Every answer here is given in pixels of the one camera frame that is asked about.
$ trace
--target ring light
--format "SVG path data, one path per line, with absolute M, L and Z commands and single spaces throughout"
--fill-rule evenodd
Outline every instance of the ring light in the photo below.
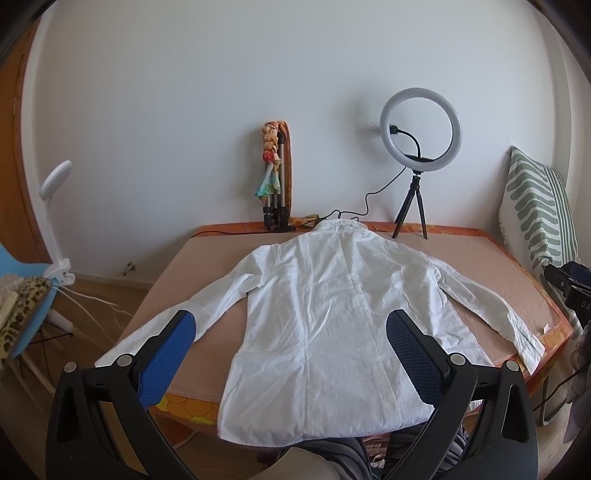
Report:
M 410 100 L 411 98 L 426 98 L 427 100 L 431 100 L 438 104 L 449 117 L 449 121 L 452 124 L 452 142 L 446 152 L 439 158 L 430 161 L 413 160 L 413 157 L 409 157 L 402 153 L 392 140 L 392 135 L 390 134 L 390 117 L 392 116 L 392 112 L 403 101 Z M 445 100 L 444 97 L 426 88 L 415 87 L 402 90 L 388 100 L 386 105 L 384 105 L 382 115 L 379 118 L 379 131 L 382 136 L 382 141 L 386 146 L 386 150 L 388 150 L 390 155 L 392 155 L 397 162 L 414 171 L 435 171 L 445 167 L 456 158 L 460 151 L 460 147 L 462 146 L 462 125 L 460 124 L 460 119 L 454 107 L 452 107 L 452 104 Z

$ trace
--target leopard print fabric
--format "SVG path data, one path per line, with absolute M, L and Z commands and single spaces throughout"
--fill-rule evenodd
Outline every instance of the leopard print fabric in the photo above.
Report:
M 0 375 L 10 360 L 13 347 L 21 330 L 37 311 L 37 307 L 51 289 L 51 281 L 46 278 L 25 278 L 17 290 L 18 300 L 7 322 L 0 329 Z

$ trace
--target white lamp clamp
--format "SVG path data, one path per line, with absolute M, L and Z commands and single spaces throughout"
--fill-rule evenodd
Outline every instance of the white lamp clamp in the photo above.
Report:
M 41 200 L 49 201 L 53 194 L 59 189 L 72 172 L 72 162 L 65 160 L 55 167 L 51 173 L 43 180 L 39 187 L 39 196 Z M 76 277 L 70 272 L 70 259 L 59 258 L 52 265 L 49 265 L 43 273 L 43 277 L 56 280 L 60 285 L 72 285 Z
M 402 153 L 394 141 L 392 140 L 392 135 L 398 132 L 397 127 L 390 124 L 390 117 L 392 117 L 392 112 L 394 109 L 400 105 L 405 100 L 410 100 L 411 98 L 426 98 L 427 100 L 431 100 L 438 104 L 443 111 L 449 117 L 449 121 L 452 124 L 452 141 L 445 151 L 443 155 L 438 158 L 430 159 L 430 158 L 421 158 L 419 156 L 412 156 L 406 155 Z M 384 108 L 382 110 L 382 115 L 379 118 L 379 131 L 382 137 L 382 141 L 384 142 L 384 146 L 386 150 L 394 157 L 394 159 L 402 164 L 405 167 L 412 169 L 414 175 L 413 180 L 410 184 L 410 188 L 408 189 L 408 194 L 398 215 L 396 217 L 396 229 L 394 230 L 394 234 L 392 238 L 396 238 L 400 233 L 400 229 L 402 228 L 402 224 L 404 223 L 404 219 L 408 213 L 408 209 L 410 208 L 410 204 L 413 202 L 413 198 L 417 196 L 417 203 L 418 203 L 418 211 L 421 215 L 421 225 L 423 227 L 423 236 L 425 239 L 427 238 L 427 226 L 425 224 L 425 211 L 423 208 L 423 198 L 421 197 L 420 192 L 420 180 L 421 180 L 421 173 L 425 171 L 435 171 L 439 170 L 440 168 L 445 167 L 451 161 L 456 158 L 457 154 L 460 151 L 460 147 L 462 146 L 462 125 L 460 123 L 460 119 L 454 109 L 452 104 L 449 103 L 444 97 L 439 95 L 437 92 L 433 92 L 432 90 L 428 90 L 426 88 L 409 88 L 406 90 L 402 90 L 394 95 L 390 100 L 386 102 Z

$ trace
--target green striped cushion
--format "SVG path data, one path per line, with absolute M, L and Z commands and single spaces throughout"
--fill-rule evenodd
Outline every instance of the green striped cushion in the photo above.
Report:
M 578 261 L 577 239 L 569 201 L 558 172 L 511 150 L 511 166 L 503 195 L 499 224 L 514 257 L 543 279 L 544 267 Z M 558 303 L 561 296 L 550 292 Z

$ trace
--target wooden chair leg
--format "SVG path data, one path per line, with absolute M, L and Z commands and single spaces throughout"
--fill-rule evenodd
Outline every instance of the wooden chair leg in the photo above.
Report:
M 46 413 L 45 409 L 41 406 L 39 401 L 35 398 L 33 391 L 29 388 L 29 386 L 25 382 L 25 379 L 22 377 L 21 373 L 18 371 L 18 368 L 15 365 L 15 361 L 11 360 L 9 363 L 10 363 L 10 368 L 14 372 L 14 375 L 17 378 L 18 382 L 21 384 L 22 389 L 27 393 L 27 395 L 29 395 L 29 398 L 31 399 L 31 401 L 41 411 L 41 413 Z
M 39 382 L 41 382 L 41 385 L 43 385 L 46 388 L 46 390 L 50 393 L 50 395 L 51 396 L 55 395 L 56 389 L 51 384 L 51 382 L 47 379 L 47 377 L 45 375 L 43 375 L 43 373 L 41 372 L 39 367 L 35 364 L 35 362 L 31 358 L 31 356 L 27 352 L 23 352 L 23 353 L 21 353 L 21 358 L 27 364 L 27 367 L 29 367 L 29 370 L 31 370 L 33 375 L 35 375 L 35 377 L 37 377 Z

